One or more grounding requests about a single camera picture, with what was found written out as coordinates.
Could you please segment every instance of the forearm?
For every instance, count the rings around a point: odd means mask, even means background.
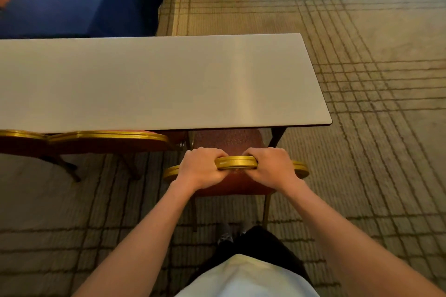
[[[172,182],[158,204],[88,277],[75,297],[147,297],[191,195],[181,183]]]
[[[332,209],[305,182],[298,180],[283,193],[302,216],[349,296],[444,296]]]

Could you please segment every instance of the person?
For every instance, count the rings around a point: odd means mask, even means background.
[[[249,148],[245,155],[258,161],[257,169],[246,170],[247,174],[291,202],[349,296],[446,296],[313,193],[295,175],[285,150]],[[214,162],[224,156],[224,151],[214,148],[187,151],[178,177],[158,204],[74,296],[148,296],[188,200],[198,189],[213,186],[228,174],[217,170]],[[232,241],[225,233],[216,255],[178,296],[317,296],[301,261],[271,233],[254,227],[242,230]]]

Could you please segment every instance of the beige carpet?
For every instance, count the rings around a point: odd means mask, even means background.
[[[445,18],[446,0],[165,0],[158,35],[301,33],[333,124],[288,129],[279,146],[308,163],[329,204],[446,289]],[[0,155],[0,296],[69,295],[163,195],[161,171],[181,155],[137,155],[137,182],[112,155],[67,159],[81,184]],[[269,230],[320,295],[343,296],[291,205],[279,194],[271,205]],[[262,208],[261,197],[198,199],[193,233],[187,207],[153,295],[175,294],[212,255],[217,222],[259,222]]]

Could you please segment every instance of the person's right arm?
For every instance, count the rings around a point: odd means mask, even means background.
[[[284,149],[249,148],[245,155],[259,162],[247,174],[288,198],[349,296],[446,296],[312,192]]]

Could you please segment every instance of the shoe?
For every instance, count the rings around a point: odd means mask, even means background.
[[[217,239],[217,245],[223,241],[234,242],[232,238],[231,227],[227,223],[219,223],[215,228],[215,238]]]
[[[251,221],[242,221],[239,224],[239,236],[246,234],[246,232],[253,227],[253,223]]]

